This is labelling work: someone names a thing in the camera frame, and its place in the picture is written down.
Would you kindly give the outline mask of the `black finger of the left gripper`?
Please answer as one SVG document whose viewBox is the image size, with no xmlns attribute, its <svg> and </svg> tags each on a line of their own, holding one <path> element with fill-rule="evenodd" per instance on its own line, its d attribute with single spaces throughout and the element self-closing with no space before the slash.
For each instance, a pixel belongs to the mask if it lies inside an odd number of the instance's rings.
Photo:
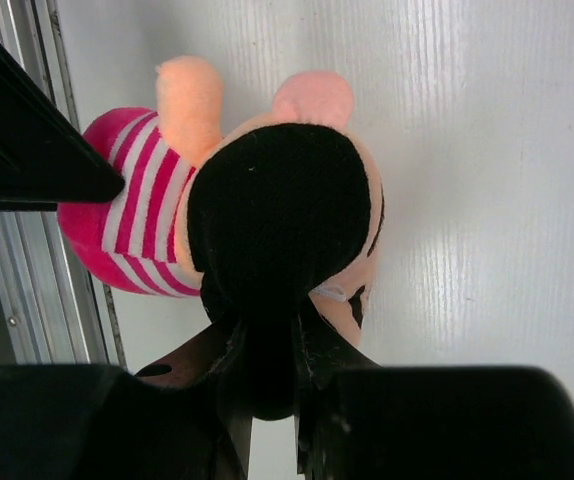
<svg viewBox="0 0 574 480">
<path fill-rule="evenodd" d="M 109 202 L 124 185 L 0 43 L 0 211 Z"/>
</svg>

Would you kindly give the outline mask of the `aluminium mounting rail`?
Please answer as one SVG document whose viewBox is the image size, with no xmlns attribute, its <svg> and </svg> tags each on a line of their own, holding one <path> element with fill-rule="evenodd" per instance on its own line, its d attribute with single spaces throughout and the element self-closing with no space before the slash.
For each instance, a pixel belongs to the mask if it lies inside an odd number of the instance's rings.
<svg viewBox="0 0 574 480">
<path fill-rule="evenodd" d="M 0 1 L 0 42 L 77 125 L 56 2 Z M 52 213 L 0 212 L 0 303 L 19 363 L 126 364 L 111 290 Z"/>
</svg>

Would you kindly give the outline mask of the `doll plush black hair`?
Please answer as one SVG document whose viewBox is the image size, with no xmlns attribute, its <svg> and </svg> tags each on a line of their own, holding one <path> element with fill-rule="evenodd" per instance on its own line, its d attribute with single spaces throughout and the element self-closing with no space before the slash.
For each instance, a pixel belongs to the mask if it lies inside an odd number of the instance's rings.
<svg viewBox="0 0 574 480">
<path fill-rule="evenodd" d="M 83 265 L 138 294 L 197 296 L 252 336 L 255 414 L 292 414 L 293 317 L 312 307 L 357 344 L 385 216 L 381 177 L 347 125 L 354 96 L 331 71 L 285 80 L 270 109 L 220 130 L 223 83 L 205 60 L 157 70 L 155 109 L 112 109 L 84 138 L 125 182 L 103 204 L 62 203 Z"/>
</svg>

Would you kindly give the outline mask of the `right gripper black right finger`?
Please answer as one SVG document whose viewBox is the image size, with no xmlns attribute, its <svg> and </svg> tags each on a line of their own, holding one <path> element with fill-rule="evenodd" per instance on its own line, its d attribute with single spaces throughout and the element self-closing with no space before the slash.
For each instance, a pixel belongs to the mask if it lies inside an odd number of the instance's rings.
<svg viewBox="0 0 574 480">
<path fill-rule="evenodd" d="M 382 367 L 323 320 L 292 327 L 308 479 L 574 479 L 574 406 L 548 372 Z"/>
</svg>

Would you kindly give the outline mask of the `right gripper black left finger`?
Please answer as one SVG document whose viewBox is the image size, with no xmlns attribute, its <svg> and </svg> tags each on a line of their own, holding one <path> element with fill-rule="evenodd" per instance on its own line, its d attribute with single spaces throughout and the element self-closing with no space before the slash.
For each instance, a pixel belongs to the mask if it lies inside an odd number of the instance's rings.
<svg viewBox="0 0 574 480">
<path fill-rule="evenodd" d="M 226 393 L 244 335 L 214 324 L 137 374 L 0 365 L 0 479 L 243 479 L 250 419 Z"/>
</svg>

